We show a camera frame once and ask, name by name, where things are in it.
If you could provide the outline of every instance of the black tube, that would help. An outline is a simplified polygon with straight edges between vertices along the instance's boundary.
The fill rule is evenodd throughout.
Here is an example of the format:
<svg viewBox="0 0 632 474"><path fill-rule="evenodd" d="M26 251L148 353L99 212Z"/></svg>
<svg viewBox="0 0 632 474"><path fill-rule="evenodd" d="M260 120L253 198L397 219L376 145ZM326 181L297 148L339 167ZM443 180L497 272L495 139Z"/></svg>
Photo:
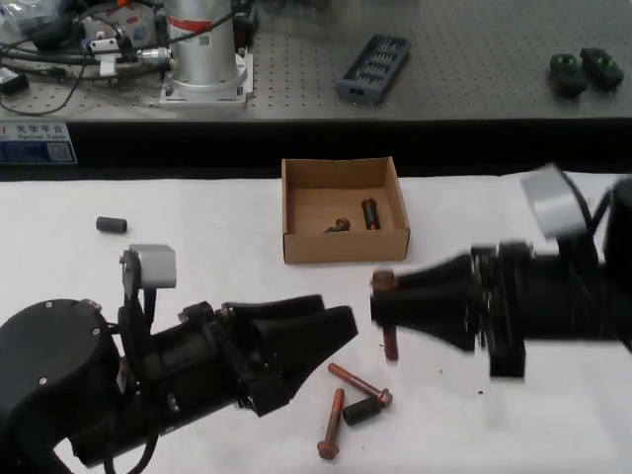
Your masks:
<svg viewBox="0 0 632 474"><path fill-rule="evenodd" d="M382 407L375 397L368 397L353 403L343 409L343 418L347 425L352 427L363 421L373 418L381 411Z"/></svg>
<svg viewBox="0 0 632 474"><path fill-rule="evenodd" d="M116 217L97 217L97 229L102 232L124 234L127 232L127 221Z"/></svg>

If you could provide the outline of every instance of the white tabletop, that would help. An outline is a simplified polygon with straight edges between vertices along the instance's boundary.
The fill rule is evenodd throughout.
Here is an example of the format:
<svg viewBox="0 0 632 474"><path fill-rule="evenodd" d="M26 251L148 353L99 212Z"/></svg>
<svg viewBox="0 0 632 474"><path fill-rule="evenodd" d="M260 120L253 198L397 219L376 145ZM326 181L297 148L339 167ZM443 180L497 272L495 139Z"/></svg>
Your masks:
<svg viewBox="0 0 632 474"><path fill-rule="evenodd" d="M615 179L573 178L592 206ZM555 251L517 176L401 185L412 236L396 270L501 239ZM394 402L363 425L342 423L335 461L316 450L341 386L324 364L289 406L261 419L228 407L162 437L148 473L632 472L632 355L620 344L527 342L524 382L491 382L485 353L464 355L400 331L400 361L388 365L369 313L377 265L285 265L280 181L3 183L0 201L0 323L36 302L86 297L114 321L122 302L119 255L130 243L166 243L177 252L178 286L159 292L155 330L177 324L182 308L203 300L218 306L320 293L328 306L353 308L359 335L333 360L390 388ZM98 232L99 215L126 218L128 233ZM347 402L363 397L345 388ZM67 442L57 451L74 472L85 471ZM119 472L139 455L118 458Z"/></svg>

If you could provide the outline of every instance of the cardboard box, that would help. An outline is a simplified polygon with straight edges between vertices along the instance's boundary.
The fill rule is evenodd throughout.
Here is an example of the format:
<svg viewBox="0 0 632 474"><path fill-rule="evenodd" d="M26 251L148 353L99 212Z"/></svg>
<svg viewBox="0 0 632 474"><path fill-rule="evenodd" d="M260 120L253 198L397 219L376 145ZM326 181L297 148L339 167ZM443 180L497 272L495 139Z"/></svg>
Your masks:
<svg viewBox="0 0 632 474"><path fill-rule="evenodd" d="M410 225L392 158L283 160L287 264L404 260ZM366 230L361 203L377 201L381 230ZM348 232L324 233L346 217Z"/></svg>

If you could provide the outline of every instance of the rusty bolt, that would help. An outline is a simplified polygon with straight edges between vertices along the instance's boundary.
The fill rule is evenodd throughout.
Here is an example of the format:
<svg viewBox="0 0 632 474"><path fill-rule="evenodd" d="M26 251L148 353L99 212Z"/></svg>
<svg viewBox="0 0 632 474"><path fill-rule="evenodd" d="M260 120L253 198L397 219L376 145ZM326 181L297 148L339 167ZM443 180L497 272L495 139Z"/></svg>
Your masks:
<svg viewBox="0 0 632 474"><path fill-rule="evenodd" d="M334 394L334 403L332 404L332 413L329 415L329 424L327 425L327 432L325 433L325 439L320 441L316 447L318 448L318 454L323 459L335 458L340 449L336 444L336 435L338 434L338 425L340 424L340 414L343 411L343 402L345 401L345 390L337 388Z"/></svg>
<svg viewBox="0 0 632 474"><path fill-rule="evenodd" d="M328 232L345 232L352 228L352 224L346 217L339 217L336 219L336 227L330 227L325 231Z"/></svg>
<svg viewBox="0 0 632 474"><path fill-rule="evenodd" d="M398 281L393 272L389 270L379 270L373 272L371 285L373 286L373 291L393 291L397 289ZM383 326L382 333L386 358L389 360L398 360L397 328L394 325Z"/></svg>
<svg viewBox="0 0 632 474"><path fill-rule="evenodd" d="M364 222L367 230L379 230L379 217L377 216L377 202L372 197L367 197L362 201L364 211Z"/></svg>
<svg viewBox="0 0 632 474"><path fill-rule="evenodd" d="M327 368L334 375L336 375L339 378L342 378L343 380L348 382L350 385L364 392L366 395L375 397L377 400L379 400L379 403L382 405L383 408L388 408L390 407L391 403L393 403L393 395L391 394L391 392L388 391L388 388L379 390L375 388L374 386L370 385L369 383L366 383L361 378L356 377L352 373L344 370L342 367L340 367L339 365L335 363L330 363Z"/></svg>

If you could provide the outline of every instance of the label sticker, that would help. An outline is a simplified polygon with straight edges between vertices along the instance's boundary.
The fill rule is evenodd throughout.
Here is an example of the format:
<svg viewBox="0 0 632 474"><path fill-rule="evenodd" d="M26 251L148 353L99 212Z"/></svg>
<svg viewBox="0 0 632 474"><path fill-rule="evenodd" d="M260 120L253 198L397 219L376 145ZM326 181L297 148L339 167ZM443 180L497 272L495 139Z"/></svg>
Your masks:
<svg viewBox="0 0 632 474"><path fill-rule="evenodd" d="M77 156L63 122L0 122L0 164L73 165Z"/></svg>
<svg viewBox="0 0 632 474"><path fill-rule="evenodd" d="M210 27L211 22L198 22L193 20L179 20L174 17L169 17L169 32L170 37L174 40L191 33L199 32ZM182 42L191 46L199 47L212 47L213 43L210 37L210 32L202 33L193 38L183 39Z"/></svg>

